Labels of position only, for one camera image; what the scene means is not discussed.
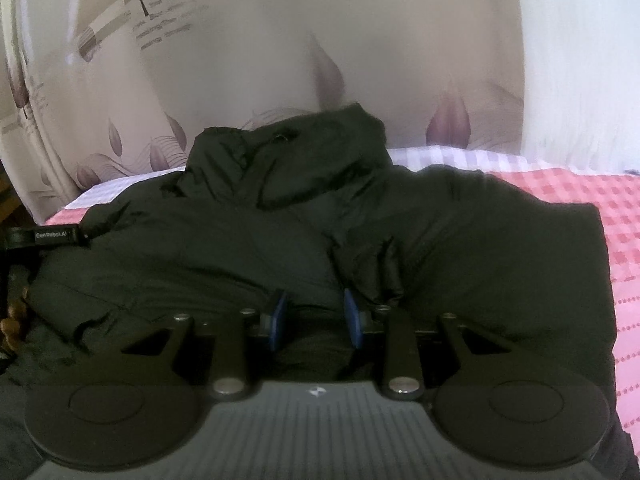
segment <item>gray gripper base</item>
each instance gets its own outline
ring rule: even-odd
[[[180,449],[110,473],[45,463],[29,480],[605,480],[587,462],[548,472],[482,463],[445,440],[414,402],[372,383],[265,382],[218,404]]]

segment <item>beige curtain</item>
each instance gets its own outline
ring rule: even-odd
[[[208,126],[354,101],[390,147],[520,153],[518,0],[0,4],[0,156],[39,221],[99,182],[183,165]]]

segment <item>metal screw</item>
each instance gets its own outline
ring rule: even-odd
[[[213,390],[219,395],[235,395],[244,390],[244,382],[235,377],[223,377],[213,383]]]
[[[420,388],[413,377],[394,377],[389,381],[389,389],[396,394],[412,394]]]

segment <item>bed sheet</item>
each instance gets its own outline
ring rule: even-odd
[[[443,146],[389,150],[395,164],[418,171],[432,164],[482,170],[546,202],[593,203],[604,226],[618,336],[616,364],[618,415],[640,456],[640,176],[602,174],[529,162],[522,156],[473,152]],[[89,207],[110,202],[128,186],[174,168],[112,180],[93,187],[47,224],[79,222]]]

